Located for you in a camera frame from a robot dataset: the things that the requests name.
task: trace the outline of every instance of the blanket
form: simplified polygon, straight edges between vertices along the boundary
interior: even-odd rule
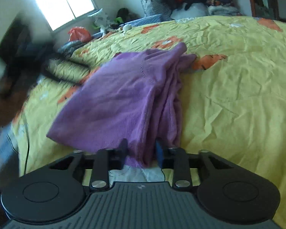
[[[142,52],[152,47],[169,50],[177,44],[176,38],[187,45],[187,54],[198,58],[228,56],[206,71],[181,74],[180,146],[193,154],[208,149],[272,181],[281,193],[274,221],[286,229],[286,23],[270,22],[246,16],[206,16],[146,25],[90,42],[72,57],[96,68],[118,52]],[[53,71],[74,79],[87,75],[68,63]],[[73,151],[46,137],[68,99],[58,101],[70,88],[70,84],[44,79],[30,93],[23,109],[31,146],[27,172]],[[23,116],[15,120],[13,130],[23,175],[28,150]],[[141,171],[150,169],[136,168],[136,173]],[[163,172],[170,180],[170,174]],[[192,173],[197,184],[197,173]]]
[[[96,153],[128,140],[126,164],[149,166],[156,137],[180,145],[179,71],[196,55],[179,43],[171,51],[149,49],[119,54],[74,94],[47,136],[63,145]]]

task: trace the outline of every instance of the purple cloth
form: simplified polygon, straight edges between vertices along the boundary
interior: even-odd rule
[[[126,164],[146,167],[156,137],[179,146],[182,113],[179,71],[196,55],[179,43],[170,51],[122,53],[103,65],[61,110],[47,136],[95,153],[128,140]]]

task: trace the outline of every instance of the plush toy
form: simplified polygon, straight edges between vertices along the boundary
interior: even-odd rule
[[[114,29],[109,28],[109,27],[101,26],[101,33],[102,33],[103,37],[109,32],[115,33],[116,31]]]
[[[129,31],[130,29],[132,29],[132,26],[130,24],[126,24],[123,27],[123,32],[126,33],[127,31]]]

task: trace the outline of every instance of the bed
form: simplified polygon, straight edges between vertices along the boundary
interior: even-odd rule
[[[135,27],[95,40],[73,53],[98,68],[118,52],[138,52],[157,41],[170,40],[170,49],[184,42],[187,53],[199,57],[224,54],[227,59],[210,69],[181,75],[183,125],[181,147],[189,153],[208,149],[272,181],[280,190],[281,204],[274,221],[286,229],[286,23],[257,18],[208,16]],[[57,73],[75,78],[87,73],[74,66],[58,65]],[[73,151],[46,138],[59,111],[74,90],[69,84],[40,80],[30,93],[13,130],[19,148],[20,175]],[[171,172],[164,170],[165,179]],[[198,177],[192,172],[193,184]],[[163,181],[157,167],[126,166],[111,173],[114,180]]]

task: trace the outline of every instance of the round pad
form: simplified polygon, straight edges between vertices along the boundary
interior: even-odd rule
[[[215,170],[197,189],[202,207],[212,216],[235,224],[272,219],[280,193],[270,181],[246,170]]]
[[[31,202],[48,202],[59,194],[59,188],[53,183],[38,182],[28,185],[24,191],[24,197]]]
[[[84,200],[81,183],[67,170],[40,169],[19,178],[1,195],[8,215],[23,222],[50,222],[73,213]]]

